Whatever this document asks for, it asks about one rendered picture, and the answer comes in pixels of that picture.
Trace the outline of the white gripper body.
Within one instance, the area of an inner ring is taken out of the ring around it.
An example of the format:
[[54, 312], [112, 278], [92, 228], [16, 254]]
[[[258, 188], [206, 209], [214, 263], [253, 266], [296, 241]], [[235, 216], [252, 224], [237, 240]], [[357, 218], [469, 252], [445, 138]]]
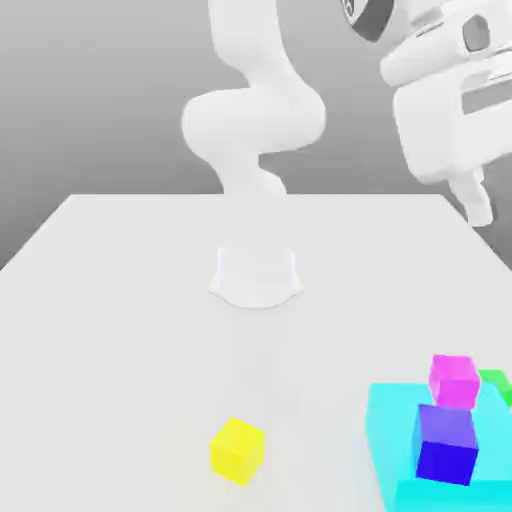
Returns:
[[512, 59], [461, 64], [399, 88], [393, 112], [409, 171], [422, 183], [512, 153]]

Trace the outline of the small green cube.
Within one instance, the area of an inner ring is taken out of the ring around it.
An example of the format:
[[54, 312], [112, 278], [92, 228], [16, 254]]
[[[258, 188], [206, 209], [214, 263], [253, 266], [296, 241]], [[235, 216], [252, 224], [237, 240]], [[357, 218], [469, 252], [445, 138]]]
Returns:
[[508, 408], [512, 407], [512, 383], [508, 380], [505, 372], [501, 369], [479, 369], [480, 378], [483, 382], [492, 384]]

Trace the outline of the small magenta cube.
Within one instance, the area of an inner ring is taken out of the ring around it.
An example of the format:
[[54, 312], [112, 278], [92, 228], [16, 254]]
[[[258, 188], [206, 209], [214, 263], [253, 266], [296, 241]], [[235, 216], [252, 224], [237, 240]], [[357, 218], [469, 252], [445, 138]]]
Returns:
[[434, 354], [429, 389], [436, 406], [472, 410], [481, 379], [470, 356]]

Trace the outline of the small blue cube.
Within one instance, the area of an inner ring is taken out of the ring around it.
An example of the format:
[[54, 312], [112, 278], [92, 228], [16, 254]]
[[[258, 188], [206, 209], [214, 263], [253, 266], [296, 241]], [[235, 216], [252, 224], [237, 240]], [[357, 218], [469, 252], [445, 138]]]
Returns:
[[418, 405], [412, 434], [412, 460], [417, 478], [468, 486], [478, 454], [470, 410]]

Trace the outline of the small yellow cube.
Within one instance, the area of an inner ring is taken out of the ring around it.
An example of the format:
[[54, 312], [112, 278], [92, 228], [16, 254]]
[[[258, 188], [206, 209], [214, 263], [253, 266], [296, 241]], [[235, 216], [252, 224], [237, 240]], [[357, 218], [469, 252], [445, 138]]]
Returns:
[[210, 465], [214, 473], [246, 486], [265, 457], [265, 433], [231, 417], [210, 441]]

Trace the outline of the large cyan box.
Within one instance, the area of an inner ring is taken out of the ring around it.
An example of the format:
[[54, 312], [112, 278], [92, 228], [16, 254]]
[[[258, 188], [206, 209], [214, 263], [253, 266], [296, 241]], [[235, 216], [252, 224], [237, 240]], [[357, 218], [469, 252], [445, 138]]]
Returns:
[[479, 453], [471, 483], [419, 479], [413, 462], [413, 431], [427, 385], [373, 383], [366, 434], [386, 512], [512, 512], [512, 411], [495, 386], [480, 387], [472, 411]]

